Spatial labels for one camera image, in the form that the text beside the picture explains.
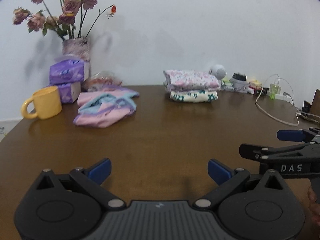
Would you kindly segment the person's right hand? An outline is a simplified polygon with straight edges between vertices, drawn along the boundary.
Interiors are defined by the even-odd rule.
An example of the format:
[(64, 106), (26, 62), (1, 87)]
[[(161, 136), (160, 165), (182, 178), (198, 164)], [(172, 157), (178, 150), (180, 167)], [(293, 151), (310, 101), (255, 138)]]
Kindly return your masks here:
[(312, 186), (308, 189), (309, 210), (312, 213), (312, 221), (319, 226), (320, 225), (320, 205), (317, 203), (317, 195), (313, 191)]

